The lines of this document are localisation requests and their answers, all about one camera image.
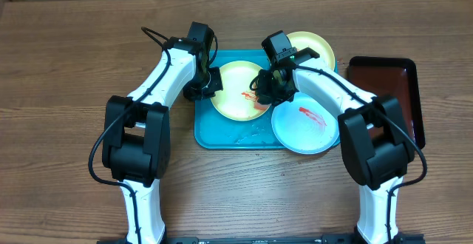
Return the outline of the red green scrub sponge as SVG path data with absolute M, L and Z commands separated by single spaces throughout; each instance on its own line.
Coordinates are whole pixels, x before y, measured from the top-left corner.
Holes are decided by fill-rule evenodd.
M 253 104 L 254 109 L 265 112 L 269 107 L 270 104 L 261 104 L 259 102 L 259 98 L 256 96 L 254 98 L 254 104 Z

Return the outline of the light blue plate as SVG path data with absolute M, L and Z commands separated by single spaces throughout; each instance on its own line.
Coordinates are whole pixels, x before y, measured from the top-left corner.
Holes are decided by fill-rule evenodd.
M 310 96 L 297 92 L 293 101 L 273 109 L 271 126 L 276 139 L 290 151 L 314 155 L 340 142 L 337 120 Z

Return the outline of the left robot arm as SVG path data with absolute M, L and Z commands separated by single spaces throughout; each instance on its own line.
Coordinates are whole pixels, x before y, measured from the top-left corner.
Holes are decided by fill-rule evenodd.
M 160 179 L 171 155 L 170 108 L 178 95 L 200 101 L 223 87 L 212 66 L 217 37 L 207 24 L 192 22 L 183 38 L 142 31 L 161 47 L 160 61 L 136 90 L 107 101 L 104 130 L 93 147 L 102 149 L 109 185 L 123 192 L 129 229 L 121 242 L 164 243 Z

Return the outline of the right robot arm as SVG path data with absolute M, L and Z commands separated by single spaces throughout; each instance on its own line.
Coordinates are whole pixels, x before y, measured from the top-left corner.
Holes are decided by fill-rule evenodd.
M 356 226 L 364 243 L 396 243 L 395 195 L 407 185 L 407 166 L 421 153 L 409 136 L 398 100 L 351 84 L 307 47 L 296 49 L 283 31 L 262 41 L 270 68 L 252 80 L 260 104 L 277 107 L 302 92 L 337 120 L 344 166 L 360 186 Z

